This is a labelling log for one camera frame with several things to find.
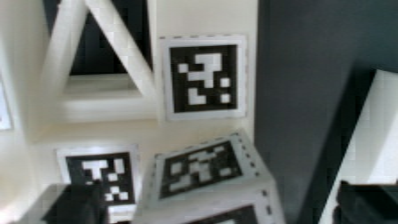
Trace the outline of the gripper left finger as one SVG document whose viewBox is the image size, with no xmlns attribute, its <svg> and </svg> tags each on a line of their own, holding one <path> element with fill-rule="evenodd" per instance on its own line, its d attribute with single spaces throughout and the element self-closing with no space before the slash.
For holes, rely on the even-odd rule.
<svg viewBox="0 0 398 224">
<path fill-rule="evenodd" d="M 48 212 L 45 224 L 103 224 L 105 202 L 98 184 L 68 185 Z"/>
</svg>

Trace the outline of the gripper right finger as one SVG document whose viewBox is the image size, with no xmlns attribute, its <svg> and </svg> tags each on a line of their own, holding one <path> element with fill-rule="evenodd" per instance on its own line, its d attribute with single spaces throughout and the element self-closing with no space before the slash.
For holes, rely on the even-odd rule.
<svg viewBox="0 0 398 224">
<path fill-rule="evenodd" d="M 340 183 L 334 224 L 398 224 L 398 184 Z"/>
</svg>

